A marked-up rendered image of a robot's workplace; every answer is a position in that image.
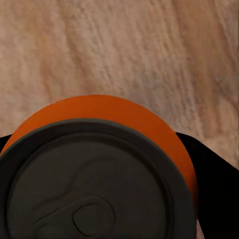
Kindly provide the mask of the can of soda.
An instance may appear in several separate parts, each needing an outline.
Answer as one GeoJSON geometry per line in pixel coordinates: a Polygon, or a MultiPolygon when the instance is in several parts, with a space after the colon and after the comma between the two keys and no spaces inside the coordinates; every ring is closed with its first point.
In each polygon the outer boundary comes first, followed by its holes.
{"type": "Polygon", "coordinates": [[[0,239],[196,239],[198,211],[184,144],[127,99],[50,104],[0,153],[0,239]]]}

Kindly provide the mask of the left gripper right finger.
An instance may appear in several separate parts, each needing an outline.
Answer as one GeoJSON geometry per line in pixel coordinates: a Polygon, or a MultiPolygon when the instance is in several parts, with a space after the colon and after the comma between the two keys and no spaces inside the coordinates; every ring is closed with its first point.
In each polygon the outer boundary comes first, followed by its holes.
{"type": "Polygon", "coordinates": [[[205,239],[239,239],[239,171],[194,137],[176,134],[195,169],[205,239]]]}

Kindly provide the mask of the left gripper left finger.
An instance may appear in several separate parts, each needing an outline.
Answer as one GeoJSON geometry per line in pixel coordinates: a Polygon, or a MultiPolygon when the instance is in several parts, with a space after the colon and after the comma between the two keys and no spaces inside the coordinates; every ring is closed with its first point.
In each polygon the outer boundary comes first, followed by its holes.
{"type": "Polygon", "coordinates": [[[1,153],[2,149],[3,149],[3,147],[5,146],[5,144],[7,143],[8,139],[11,136],[12,136],[12,134],[0,138],[0,153],[1,153]]]}

